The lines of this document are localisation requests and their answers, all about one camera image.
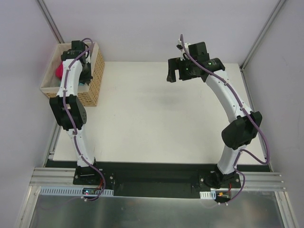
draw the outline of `white vent strip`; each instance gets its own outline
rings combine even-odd
[[[41,187],[41,195],[50,195],[50,196],[83,196],[82,194],[83,187]],[[114,191],[105,189],[101,196],[113,196]]]
[[[202,200],[215,200],[216,199],[216,193],[214,190],[212,191],[200,191],[199,196]]]

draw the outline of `white table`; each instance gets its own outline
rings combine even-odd
[[[237,64],[225,64],[248,104]],[[229,124],[212,90],[199,78],[166,82],[167,63],[106,62],[97,107],[88,107],[86,133],[97,161],[217,163]],[[247,147],[263,159],[259,138]],[[61,131],[55,161],[76,161]],[[243,154],[239,164],[257,164]]]

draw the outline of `white wall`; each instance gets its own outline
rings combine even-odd
[[[264,117],[272,165],[284,175],[304,227],[304,1],[290,0],[247,66],[245,77]]]
[[[65,41],[91,37],[106,61],[166,62],[175,45],[205,41],[241,64],[277,0],[45,0]]]
[[[0,227],[17,220],[54,117],[39,84],[56,41],[34,0],[0,7]]]

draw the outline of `red cloth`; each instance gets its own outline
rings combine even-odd
[[[63,64],[61,64],[57,67],[55,75],[58,77],[60,80],[62,79],[62,74],[63,74]]]

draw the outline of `basket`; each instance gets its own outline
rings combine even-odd
[[[60,79],[55,76],[56,68],[61,64],[61,54],[71,48],[71,44],[58,44],[48,65],[40,90],[49,98],[55,97],[59,91]],[[103,77],[105,62],[97,43],[94,43],[91,55],[91,72],[93,79],[90,85],[78,86],[78,98],[83,106],[97,106],[101,79]]]

